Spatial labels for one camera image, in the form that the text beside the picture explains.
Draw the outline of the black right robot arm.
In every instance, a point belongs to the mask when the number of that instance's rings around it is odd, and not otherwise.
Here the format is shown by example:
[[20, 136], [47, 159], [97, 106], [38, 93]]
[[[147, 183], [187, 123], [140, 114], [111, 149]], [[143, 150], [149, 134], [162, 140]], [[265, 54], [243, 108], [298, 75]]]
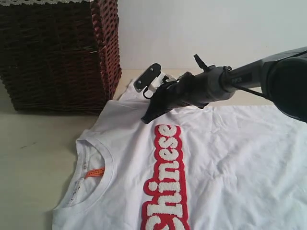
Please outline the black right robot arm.
[[149, 107], [142, 117], [145, 124], [186, 106], [204, 108], [210, 103], [230, 99], [236, 91], [244, 91], [271, 101], [283, 114], [307, 120], [307, 49], [284, 51], [246, 64], [230, 66], [206, 65], [198, 55], [194, 59], [202, 72], [184, 73], [178, 78], [164, 74], [161, 66], [152, 64], [135, 82], [137, 92], [149, 96]]

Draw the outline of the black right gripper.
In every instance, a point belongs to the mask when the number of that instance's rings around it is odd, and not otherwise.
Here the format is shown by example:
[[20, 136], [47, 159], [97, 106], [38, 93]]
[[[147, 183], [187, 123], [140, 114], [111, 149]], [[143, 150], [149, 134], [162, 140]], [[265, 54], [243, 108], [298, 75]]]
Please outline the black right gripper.
[[159, 118], [165, 111], [178, 107], [186, 107], [190, 104], [186, 102], [192, 89], [190, 81], [171, 81], [162, 84], [157, 88], [150, 99], [150, 104], [141, 118], [144, 124], [149, 124]]

